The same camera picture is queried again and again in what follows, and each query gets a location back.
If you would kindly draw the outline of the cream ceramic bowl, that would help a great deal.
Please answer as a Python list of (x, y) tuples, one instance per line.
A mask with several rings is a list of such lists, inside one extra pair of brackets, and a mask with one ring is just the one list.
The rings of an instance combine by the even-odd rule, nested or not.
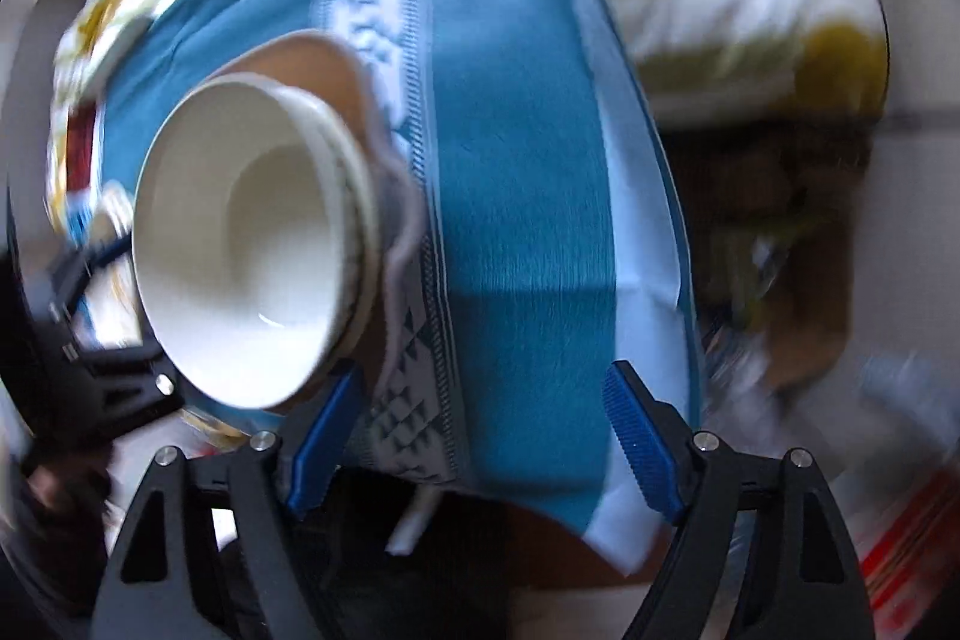
[(337, 158), (345, 182), (348, 239), (352, 241), (352, 282), (348, 286), (348, 307), (338, 325), (337, 339), (327, 353), (324, 367), (350, 354), (370, 323), (377, 285), (381, 275), (381, 216), (373, 171), (363, 146), (353, 135), (347, 120), (331, 104), (312, 92), (262, 78), (270, 91), (291, 99), (298, 109), (309, 109), (319, 124), (320, 135)]

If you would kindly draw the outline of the pink wavy-rim bowl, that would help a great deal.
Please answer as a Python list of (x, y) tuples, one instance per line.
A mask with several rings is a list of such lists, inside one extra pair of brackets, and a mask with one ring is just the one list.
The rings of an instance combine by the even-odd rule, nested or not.
[(404, 278), (425, 237), (427, 207), (376, 103), (373, 78), (352, 47), (315, 29), (280, 35), (212, 74), (235, 73), (320, 99), (343, 125), (337, 143), (358, 206), (361, 263), (358, 304), (335, 354), (358, 360), (370, 397), (381, 398), (400, 362)]

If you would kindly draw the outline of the blue patterned tablecloth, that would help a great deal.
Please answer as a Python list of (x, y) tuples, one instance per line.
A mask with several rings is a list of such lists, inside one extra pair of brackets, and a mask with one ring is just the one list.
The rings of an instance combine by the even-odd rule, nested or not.
[(700, 359), (682, 211), (604, 0), (176, 0), (107, 83), (104, 175), (135, 184), (190, 88), (298, 29), (363, 60), (427, 202), (352, 460), (523, 505), (636, 572), (661, 522), (602, 381), (628, 360), (693, 414)]

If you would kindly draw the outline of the small white bowl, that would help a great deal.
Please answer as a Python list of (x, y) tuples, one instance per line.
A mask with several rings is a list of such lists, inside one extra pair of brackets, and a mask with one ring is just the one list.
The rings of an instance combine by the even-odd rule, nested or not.
[(156, 339), (204, 395), (275, 408), (324, 362), (353, 275), (343, 185), (313, 112), (258, 74), (206, 81), (164, 120), (133, 268)]

